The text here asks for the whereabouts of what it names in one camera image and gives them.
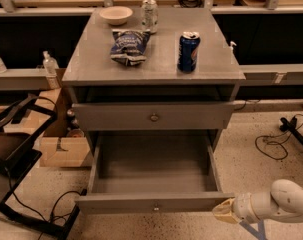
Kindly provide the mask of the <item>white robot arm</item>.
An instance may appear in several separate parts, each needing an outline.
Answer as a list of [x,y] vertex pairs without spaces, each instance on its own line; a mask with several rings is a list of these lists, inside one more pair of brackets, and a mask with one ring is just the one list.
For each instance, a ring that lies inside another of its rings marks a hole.
[[217,220],[231,224],[255,224],[265,219],[303,223],[303,188],[279,179],[268,191],[239,194],[214,207],[212,213]]

